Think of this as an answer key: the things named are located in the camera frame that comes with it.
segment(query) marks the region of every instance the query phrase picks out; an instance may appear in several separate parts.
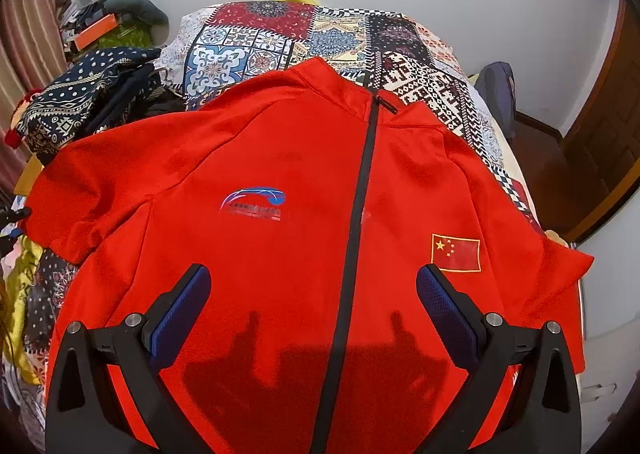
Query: red jacket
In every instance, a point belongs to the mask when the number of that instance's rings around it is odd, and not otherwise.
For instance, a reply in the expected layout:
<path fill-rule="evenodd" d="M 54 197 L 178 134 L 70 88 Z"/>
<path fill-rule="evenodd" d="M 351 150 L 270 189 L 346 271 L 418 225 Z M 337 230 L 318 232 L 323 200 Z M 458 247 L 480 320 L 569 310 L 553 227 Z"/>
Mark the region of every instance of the red jacket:
<path fill-rule="evenodd" d="M 64 148 L 24 224 L 42 246 L 84 261 L 49 365 L 69 322 L 115 325 L 199 262 L 212 293 L 162 379 L 215 452 L 306 454 L 313 441 L 315 452 L 326 442 L 328 453 L 411 453 L 466 375 L 416 294 L 418 269 L 433 261 L 482 312 L 521 326 L 558 321 L 581 371 L 575 284 L 591 257 L 536 233 L 425 104 L 373 97 L 314 58 L 198 112 Z M 323 387 L 337 397 L 319 410 Z M 312 440 L 318 423 L 328 437 Z"/>

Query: metal screw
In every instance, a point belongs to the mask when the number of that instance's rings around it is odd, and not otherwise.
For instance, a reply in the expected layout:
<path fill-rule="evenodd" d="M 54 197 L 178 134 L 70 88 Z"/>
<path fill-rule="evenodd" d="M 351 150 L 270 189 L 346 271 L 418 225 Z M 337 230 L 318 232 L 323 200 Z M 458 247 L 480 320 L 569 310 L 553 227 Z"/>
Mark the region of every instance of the metal screw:
<path fill-rule="evenodd" d="M 503 318 L 498 315 L 498 313 L 489 313 L 485 319 L 487 324 L 496 328 L 498 326 L 502 326 L 502 323 L 504 322 Z"/>
<path fill-rule="evenodd" d="M 132 313 L 131 315 L 128 315 L 126 319 L 124 319 L 124 323 L 130 328 L 136 327 L 141 322 L 142 315 L 140 313 Z"/>
<path fill-rule="evenodd" d="M 554 335 L 558 335 L 561 331 L 561 327 L 557 322 L 551 321 L 546 323 L 546 328 L 551 331 Z"/>
<path fill-rule="evenodd" d="M 74 320 L 66 327 L 66 330 L 69 331 L 69 333 L 78 333 L 80 326 L 81 324 L 77 320 Z"/>

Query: jacket sleeve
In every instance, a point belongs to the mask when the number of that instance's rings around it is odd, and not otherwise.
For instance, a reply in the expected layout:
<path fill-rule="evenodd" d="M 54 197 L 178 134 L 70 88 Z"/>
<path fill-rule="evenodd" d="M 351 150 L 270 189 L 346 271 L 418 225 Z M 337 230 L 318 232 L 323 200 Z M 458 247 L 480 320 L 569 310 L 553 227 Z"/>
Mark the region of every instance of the jacket sleeve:
<path fill-rule="evenodd" d="M 295 98 L 290 71 L 235 85 L 197 112 L 144 119 L 63 148 L 27 199 L 25 233 L 63 259 L 81 263 L 144 202 L 187 177 L 268 106 Z"/>
<path fill-rule="evenodd" d="M 574 370 L 584 370 L 577 282 L 593 257 L 538 233 L 503 191 L 475 151 L 442 131 L 447 155 L 464 172 L 474 203 L 488 267 L 511 325 L 540 328 L 555 320 L 564 332 Z"/>

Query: patchwork bedspread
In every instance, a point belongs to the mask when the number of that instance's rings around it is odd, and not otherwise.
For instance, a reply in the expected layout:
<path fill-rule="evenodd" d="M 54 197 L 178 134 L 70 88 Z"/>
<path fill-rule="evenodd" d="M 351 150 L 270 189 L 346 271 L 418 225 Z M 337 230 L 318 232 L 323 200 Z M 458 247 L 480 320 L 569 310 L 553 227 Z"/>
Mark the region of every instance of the patchwork bedspread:
<path fill-rule="evenodd" d="M 215 5 L 182 18 L 155 66 L 165 70 L 166 85 L 185 95 L 188 109 L 197 110 L 234 84 L 314 56 L 364 87 L 385 88 L 405 103 L 424 100 L 537 226 L 504 169 L 491 114 L 452 48 L 401 13 L 271 0 Z"/>

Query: blue gripper pad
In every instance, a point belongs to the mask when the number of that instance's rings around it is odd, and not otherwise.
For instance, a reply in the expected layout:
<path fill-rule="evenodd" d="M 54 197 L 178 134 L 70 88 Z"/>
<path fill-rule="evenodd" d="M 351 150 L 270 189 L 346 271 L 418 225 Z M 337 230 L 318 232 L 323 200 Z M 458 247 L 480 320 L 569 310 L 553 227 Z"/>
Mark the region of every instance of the blue gripper pad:
<path fill-rule="evenodd" d="M 455 291 L 442 272 L 433 264 L 418 270 L 415 284 L 420 302 L 427 310 L 454 365 L 467 371 L 474 371 L 480 361 L 478 336 L 454 300 L 454 297 L 466 297 L 466 295 Z M 481 318 L 480 311 L 477 308 L 476 310 L 477 316 Z"/>
<path fill-rule="evenodd" d="M 156 299 L 143 329 L 151 370 L 157 373 L 173 365 L 210 293 L 209 270 L 193 264 L 172 291 Z"/>

